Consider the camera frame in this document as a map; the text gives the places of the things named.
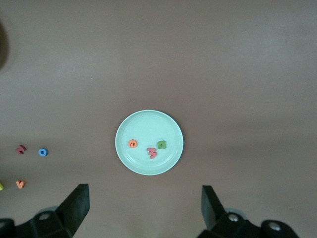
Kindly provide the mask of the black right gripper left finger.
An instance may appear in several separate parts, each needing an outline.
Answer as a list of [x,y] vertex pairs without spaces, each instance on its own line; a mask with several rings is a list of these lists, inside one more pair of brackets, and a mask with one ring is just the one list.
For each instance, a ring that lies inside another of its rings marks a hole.
[[89,212],[89,185],[79,184],[55,209],[35,215],[15,225],[9,218],[0,220],[2,238],[72,238]]

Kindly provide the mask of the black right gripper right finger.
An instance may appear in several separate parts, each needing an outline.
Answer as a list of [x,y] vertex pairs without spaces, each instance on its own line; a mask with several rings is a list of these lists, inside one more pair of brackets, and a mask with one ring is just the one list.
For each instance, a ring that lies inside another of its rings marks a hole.
[[252,224],[236,212],[226,212],[210,185],[202,186],[201,212],[206,225],[200,238],[297,238],[286,223],[265,220],[261,226]]

